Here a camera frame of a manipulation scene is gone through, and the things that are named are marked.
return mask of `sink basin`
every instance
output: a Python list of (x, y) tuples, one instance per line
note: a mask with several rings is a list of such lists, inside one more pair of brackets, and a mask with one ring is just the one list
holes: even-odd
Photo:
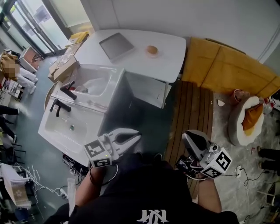
[[(58, 82), (52, 96), (106, 113), (123, 74), (124, 69), (118, 67), (81, 64), (70, 78)], [(72, 81), (75, 81), (72, 86), (72, 92), (77, 96), (75, 101), (60, 91), (61, 86)]]
[(88, 166), (84, 145), (99, 135), (105, 114), (60, 100), (71, 107), (71, 111), (61, 108), (56, 117), (56, 106), (49, 111), (54, 100), (50, 97), (38, 133), (72, 159)]
[(55, 109), (49, 113), (45, 129), (53, 138), (59, 138), (64, 147), (71, 150), (71, 145), (75, 147), (83, 145), (87, 134), (86, 122), (73, 117), (63, 109), (59, 112), (59, 117), (56, 117)]

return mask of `black faucet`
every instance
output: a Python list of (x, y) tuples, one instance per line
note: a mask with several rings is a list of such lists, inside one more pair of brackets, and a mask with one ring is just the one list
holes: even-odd
[(60, 87), (60, 90), (66, 95), (68, 95), (69, 97), (71, 97), (73, 100), (77, 98), (77, 96), (70, 91), (71, 86), (73, 86), (74, 84), (75, 81), (72, 81), (71, 83), (67, 83), (64, 86)]
[(66, 110), (67, 112), (70, 112), (71, 111), (71, 107), (67, 106), (66, 104), (62, 103), (61, 101), (59, 101), (58, 99), (55, 99), (53, 101), (53, 104), (52, 104), (52, 107), (51, 109), (49, 110), (50, 112), (53, 111), (53, 107), (54, 105), (58, 105), (58, 109), (56, 111), (56, 117), (59, 117), (60, 116), (60, 108), (63, 108), (64, 110)]

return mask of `orange pillow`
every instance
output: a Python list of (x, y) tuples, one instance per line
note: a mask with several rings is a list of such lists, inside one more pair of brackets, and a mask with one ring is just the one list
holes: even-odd
[(245, 118), (242, 122), (243, 130), (249, 130), (257, 123), (259, 117), (263, 113), (263, 104), (260, 103), (245, 111)]

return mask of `cardboard box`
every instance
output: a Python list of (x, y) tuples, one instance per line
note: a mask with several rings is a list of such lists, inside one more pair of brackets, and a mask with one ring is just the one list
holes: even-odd
[(49, 67), (49, 73), (51, 74), (51, 75), (53, 75), (54, 73), (55, 73), (55, 71), (56, 71), (56, 67), (57, 67), (57, 65), (58, 65), (58, 60), (56, 60), (50, 67)]
[(53, 82), (61, 81), (64, 82), (73, 72), (75, 68), (80, 66), (79, 62), (75, 59), (74, 56), (71, 56), (70, 59), (57, 69), (57, 64), (59, 61), (56, 61), (49, 67), (48, 78)]
[(66, 52), (49, 67), (48, 78), (52, 82), (64, 82), (72, 74), (72, 71), (79, 67), (79, 62), (76, 61), (74, 55), (81, 45), (82, 43), (77, 43), (69, 46)]
[(53, 78), (53, 75), (52, 75), (51, 73), (48, 74), (48, 78), (49, 78), (53, 83), (55, 83), (54, 78)]
[(64, 82), (72, 74), (73, 70), (79, 66), (79, 62), (72, 56), (63, 66), (55, 71), (53, 74), (54, 81)]

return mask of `glass door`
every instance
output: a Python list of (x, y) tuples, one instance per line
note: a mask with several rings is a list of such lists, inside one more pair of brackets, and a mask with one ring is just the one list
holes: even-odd
[(21, 36), (40, 55), (56, 54), (65, 48), (67, 38), (62, 33), (42, 0), (9, 0), (12, 4), (7, 12), (6, 21), (9, 21), (10, 32), (18, 39)]
[(21, 48), (26, 49), (30, 46), (30, 44), (15, 28), (15, 26), (10, 22), (7, 16), (4, 17), (2, 28), (4, 28), (15, 39), (15, 41), (21, 46)]

